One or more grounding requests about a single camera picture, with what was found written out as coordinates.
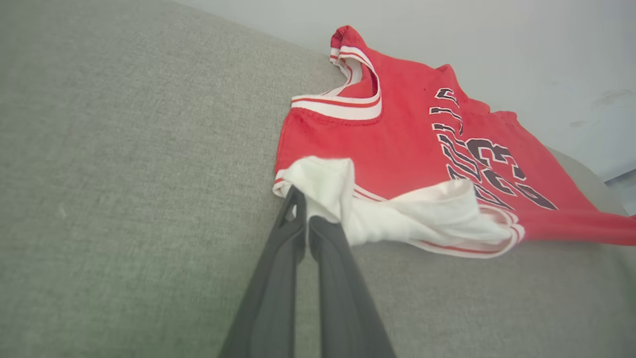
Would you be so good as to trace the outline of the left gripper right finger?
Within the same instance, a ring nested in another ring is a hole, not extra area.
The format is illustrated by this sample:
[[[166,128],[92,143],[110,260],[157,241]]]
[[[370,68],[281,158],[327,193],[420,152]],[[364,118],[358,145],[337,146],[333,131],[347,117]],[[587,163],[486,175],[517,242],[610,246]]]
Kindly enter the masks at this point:
[[[308,229],[319,271],[321,356],[395,358],[342,226],[315,216]]]

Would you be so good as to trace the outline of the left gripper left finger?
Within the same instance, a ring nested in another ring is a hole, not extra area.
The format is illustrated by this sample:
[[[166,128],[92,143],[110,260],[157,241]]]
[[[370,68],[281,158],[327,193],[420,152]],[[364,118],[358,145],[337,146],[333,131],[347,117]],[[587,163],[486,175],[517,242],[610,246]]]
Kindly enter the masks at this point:
[[[295,355],[296,268],[305,255],[307,205],[290,188],[220,351],[221,358]]]

